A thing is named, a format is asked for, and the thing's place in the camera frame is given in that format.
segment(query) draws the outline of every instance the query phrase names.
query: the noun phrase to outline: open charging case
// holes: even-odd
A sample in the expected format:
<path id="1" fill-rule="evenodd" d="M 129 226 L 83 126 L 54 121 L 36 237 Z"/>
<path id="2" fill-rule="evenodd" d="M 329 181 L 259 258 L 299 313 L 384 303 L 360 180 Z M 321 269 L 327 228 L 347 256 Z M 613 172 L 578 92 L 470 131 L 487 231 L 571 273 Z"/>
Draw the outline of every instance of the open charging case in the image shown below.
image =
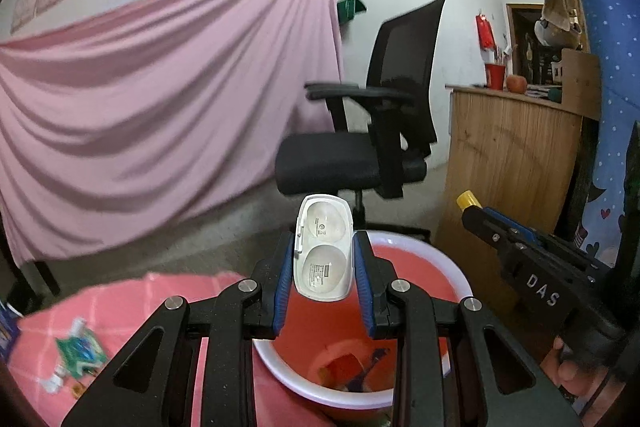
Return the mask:
<path id="1" fill-rule="evenodd" d="M 307 196 L 296 221 L 293 279 L 314 301 L 346 298 L 353 284 L 353 217 L 349 204 L 327 194 Z"/>

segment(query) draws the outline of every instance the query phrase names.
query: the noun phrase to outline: desk top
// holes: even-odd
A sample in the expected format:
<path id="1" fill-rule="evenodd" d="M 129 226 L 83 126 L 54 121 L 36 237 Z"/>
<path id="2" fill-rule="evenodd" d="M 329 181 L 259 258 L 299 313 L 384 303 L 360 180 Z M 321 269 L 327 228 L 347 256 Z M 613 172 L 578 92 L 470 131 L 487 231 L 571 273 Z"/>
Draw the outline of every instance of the desk top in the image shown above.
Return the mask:
<path id="1" fill-rule="evenodd" d="M 496 96 L 498 98 L 507 98 L 509 100 L 517 100 L 518 102 L 532 103 L 534 105 L 543 105 L 551 109 L 558 111 L 570 112 L 577 114 L 576 112 L 567 109 L 561 103 L 551 102 L 551 100 L 545 100 L 544 98 L 535 98 L 533 96 L 527 96 L 525 94 L 518 94 L 511 91 L 498 91 L 495 89 L 488 89 L 487 87 L 473 87 L 473 86 L 456 86 L 454 84 L 445 84 L 445 89 L 452 89 L 456 92 L 468 92 L 471 94 L 483 94 L 485 96 Z"/>

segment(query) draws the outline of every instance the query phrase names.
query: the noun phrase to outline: red bag hanging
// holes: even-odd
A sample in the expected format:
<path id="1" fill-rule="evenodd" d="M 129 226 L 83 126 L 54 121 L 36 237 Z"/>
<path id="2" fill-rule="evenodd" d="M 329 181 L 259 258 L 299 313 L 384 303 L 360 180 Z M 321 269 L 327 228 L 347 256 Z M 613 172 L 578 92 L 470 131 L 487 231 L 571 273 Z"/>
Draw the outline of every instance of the red bag hanging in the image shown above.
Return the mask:
<path id="1" fill-rule="evenodd" d="M 494 50 L 495 39 L 494 32 L 491 30 L 491 24 L 484 15 L 476 15 L 476 24 L 478 25 L 478 37 L 480 39 L 480 47 L 483 50 Z"/>

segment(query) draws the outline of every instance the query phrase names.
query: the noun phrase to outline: pink tablecloth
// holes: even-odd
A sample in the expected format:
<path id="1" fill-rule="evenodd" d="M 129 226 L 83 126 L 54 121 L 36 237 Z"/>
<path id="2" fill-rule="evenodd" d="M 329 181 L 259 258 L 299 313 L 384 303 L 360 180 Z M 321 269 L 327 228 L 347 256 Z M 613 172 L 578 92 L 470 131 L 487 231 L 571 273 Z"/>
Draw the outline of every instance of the pink tablecloth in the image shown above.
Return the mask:
<path id="1" fill-rule="evenodd" d="M 56 304 L 51 309 L 20 321 L 22 335 L 8 367 L 18 386 L 50 427 L 58 427 L 75 400 L 68 381 L 59 394 L 47 394 L 37 382 L 49 378 L 58 363 L 55 337 L 65 337 L 75 317 L 87 326 L 113 356 L 145 319 L 171 295 L 197 301 L 218 295 L 242 279 L 234 273 L 215 277 L 200 275 L 148 274 L 142 280 L 128 280 L 94 286 Z M 191 425 L 200 426 L 204 356 L 198 361 Z M 334 424 L 283 387 L 254 352 L 255 408 L 260 427 L 330 427 Z"/>
<path id="2" fill-rule="evenodd" d="M 332 129 L 337 0 L 140 0 L 0 42 L 0 211 L 18 265 L 124 245 L 273 175 Z"/>

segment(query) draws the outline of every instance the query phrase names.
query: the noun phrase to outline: blue box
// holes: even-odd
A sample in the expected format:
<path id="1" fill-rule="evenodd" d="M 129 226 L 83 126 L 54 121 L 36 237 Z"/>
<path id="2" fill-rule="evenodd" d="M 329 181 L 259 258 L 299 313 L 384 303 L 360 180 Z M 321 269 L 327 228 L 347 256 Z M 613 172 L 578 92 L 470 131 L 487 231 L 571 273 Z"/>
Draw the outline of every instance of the blue box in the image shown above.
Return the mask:
<path id="1" fill-rule="evenodd" d="M 0 360 L 4 363 L 8 362 L 9 354 L 20 335 L 16 318 L 17 315 L 0 301 Z"/>

